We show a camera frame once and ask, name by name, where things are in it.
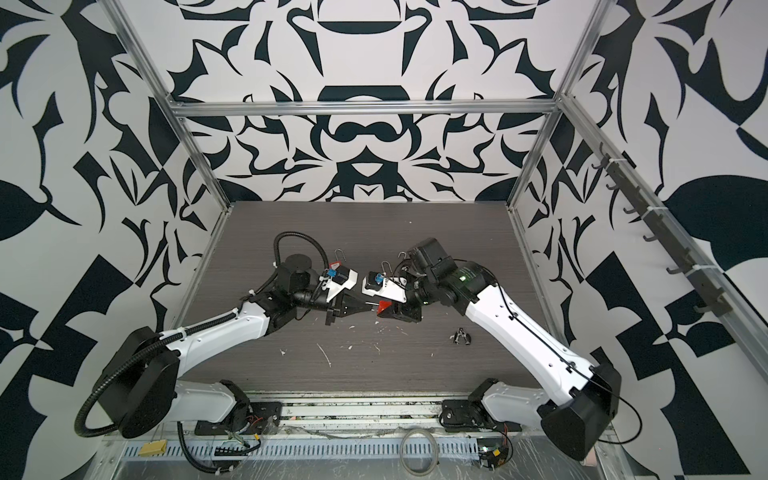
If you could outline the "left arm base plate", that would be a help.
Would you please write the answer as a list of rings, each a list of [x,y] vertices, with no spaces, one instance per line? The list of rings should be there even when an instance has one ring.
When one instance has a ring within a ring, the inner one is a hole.
[[[264,434],[280,425],[283,404],[278,401],[251,402],[248,407],[236,406],[234,411],[218,423],[198,421],[194,434],[219,436],[230,433],[240,435]]]

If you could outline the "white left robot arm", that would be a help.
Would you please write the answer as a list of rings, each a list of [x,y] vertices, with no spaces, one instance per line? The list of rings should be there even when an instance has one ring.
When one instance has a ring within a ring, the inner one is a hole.
[[[196,383],[184,375],[246,342],[278,332],[310,312],[326,322],[371,310],[355,293],[357,273],[328,258],[308,234],[284,231],[273,241],[274,268],[236,307],[207,320],[159,333],[132,332],[113,355],[77,412],[82,438],[147,433],[163,422],[203,421],[229,431],[245,428],[250,401],[231,380]]]

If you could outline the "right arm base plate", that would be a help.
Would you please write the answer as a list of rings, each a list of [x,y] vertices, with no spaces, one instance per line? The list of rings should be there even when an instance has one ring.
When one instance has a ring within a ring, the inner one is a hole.
[[[514,422],[498,422],[491,418],[479,402],[465,399],[445,399],[441,402],[438,422],[449,433],[475,432],[480,430],[501,430],[521,432],[522,427]]]

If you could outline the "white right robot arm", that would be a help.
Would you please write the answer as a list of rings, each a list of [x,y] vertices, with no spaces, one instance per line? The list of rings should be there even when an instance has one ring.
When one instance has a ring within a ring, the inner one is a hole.
[[[487,380],[476,389],[475,402],[497,423],[541,429],[572,459],[585,459],[604,442],[620,407],[630,404],[611,364],[593,364],[558,341],[512,300],[489,268],[449,255],[435,238],[404,252],[392,272],[369,273],[363,291],[381,297],[381,318],[418,322],[423,307],[439,303],[493,336],[539,386],[522,393]]]

